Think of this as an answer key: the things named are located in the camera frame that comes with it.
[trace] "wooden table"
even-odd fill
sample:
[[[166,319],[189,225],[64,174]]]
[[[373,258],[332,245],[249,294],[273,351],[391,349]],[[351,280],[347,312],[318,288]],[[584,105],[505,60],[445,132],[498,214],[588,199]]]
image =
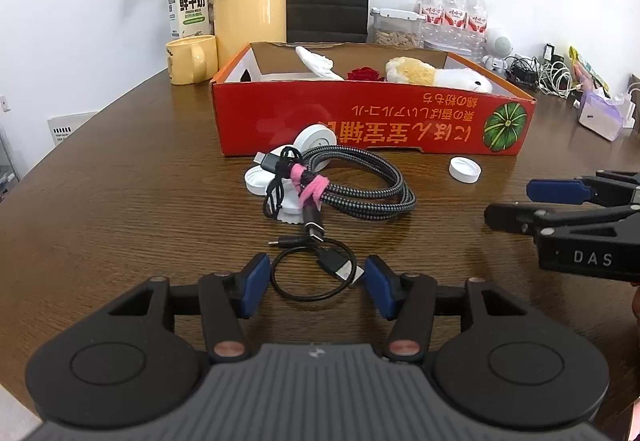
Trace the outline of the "wooden table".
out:
[[[394,223],[369,223],[322,212],[331,236],[363,259],[376,253],[397,271],[428,273],[460,285],[491,278],[556,321],[585,335],[610,365],[610,391],[598,423],[638,395],[638,336],[631,314],[633,288],[540,271],[528,237],[489,232],[482,211],[491,201],[525,200],[533,177],[566,177],[598,168],[640,169],[640,138],[614,143],[577,126],[575,109],[539,97],[518,157],[478,156],[475,185],[447,173],[450,156],[385,152],[405,175],[418,207]],[[194,283],[216,270],[239,270],[289,225],[262,215],[262,200],[247,192],[248,158],[220,154],[209,87],[172,87],[161,72],[115,101],[44,158],[0,205],[0,383],[24,404],[24,367],[43,342],[105,302],[156,274]],[[332,180],[378,183],[347,168]],[[297,293],[335,281],[310,259],[279,270]],[[458,332],[458,321],[437,318],[433,346]],[[390,324],[376,315],[362,289],[314,304],[284,301],[268,290],[246,323],[262,342],[372,342]],[[202,347],[197,317],[177,332]]]

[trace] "milk carton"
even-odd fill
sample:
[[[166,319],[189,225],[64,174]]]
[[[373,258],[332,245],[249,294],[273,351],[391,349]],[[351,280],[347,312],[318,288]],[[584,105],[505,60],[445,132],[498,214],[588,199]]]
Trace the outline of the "milk carton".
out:
[[[207,0],[168,1],[172,39],[210,34]]]

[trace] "white electrical panel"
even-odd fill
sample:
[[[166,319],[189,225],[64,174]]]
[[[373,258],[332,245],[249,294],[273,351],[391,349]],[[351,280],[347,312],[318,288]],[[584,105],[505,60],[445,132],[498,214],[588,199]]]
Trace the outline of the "white electrical panel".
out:
[[[49,132],[53,143],[57,146],[62,143],[73,131],[88,121],[97,112],[83,112],[82,114],[68,114],[68,116],[56,116],[47,120]]]

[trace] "pink yarn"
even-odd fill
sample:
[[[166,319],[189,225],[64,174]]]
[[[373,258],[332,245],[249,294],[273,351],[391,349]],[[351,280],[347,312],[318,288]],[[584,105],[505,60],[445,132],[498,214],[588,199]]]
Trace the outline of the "pink yarn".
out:
[[[302,179],[302,173],[306,170],[301,164],[294,164],[291,167],[291,181],[293,186],[296,187],[298,193],[300,193],[300,181]],[[324,176],[317,175],[314,177],[313,181],[311,181],[305,189],[302,190],[300,194],[300,206],[305,204],[305,201],[311,197],[314,202],[318,204],[320,202],[320,198],[322,193],[326,190],[327,186],[329,186],[329,179]]]

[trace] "dried rose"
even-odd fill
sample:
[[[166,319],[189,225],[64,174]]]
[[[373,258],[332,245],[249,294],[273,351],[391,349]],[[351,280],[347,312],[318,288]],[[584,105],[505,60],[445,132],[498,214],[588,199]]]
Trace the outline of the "dried rose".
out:
[[[370,67],[363,67],[360,69],[353,69],[351,72],[347,72],[347,80],[359,80],[361,82],[384,82],[385,79],[380,76],[380,73],[376,69]]]

